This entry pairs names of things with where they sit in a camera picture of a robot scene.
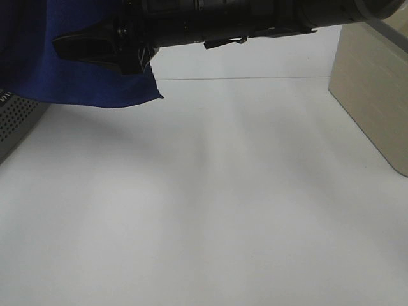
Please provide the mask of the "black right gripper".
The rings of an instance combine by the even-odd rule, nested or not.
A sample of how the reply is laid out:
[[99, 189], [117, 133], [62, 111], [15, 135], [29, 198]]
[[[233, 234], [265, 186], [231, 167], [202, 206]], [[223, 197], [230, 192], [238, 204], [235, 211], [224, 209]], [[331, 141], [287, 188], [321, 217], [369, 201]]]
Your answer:
[[147, 29], [148, 19], [159, 11], [159, 1], [120, 1], [114, 28], [91, 26], [52, 40], [57, 55], [121, 75], [143, 74], [158, 48]]

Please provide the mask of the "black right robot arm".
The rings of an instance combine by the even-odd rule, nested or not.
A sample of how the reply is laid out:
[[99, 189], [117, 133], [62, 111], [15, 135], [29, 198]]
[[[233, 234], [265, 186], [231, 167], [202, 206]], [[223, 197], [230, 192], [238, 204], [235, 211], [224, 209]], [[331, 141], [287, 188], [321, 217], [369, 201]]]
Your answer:
[[249, 38], [314, 33], [322, 27], [384, 20], [402, 1], [124, 1], [118, 14], [53, 39], [61, 59], [123, 75], [143, 73], [160, 48], [217, 48]]

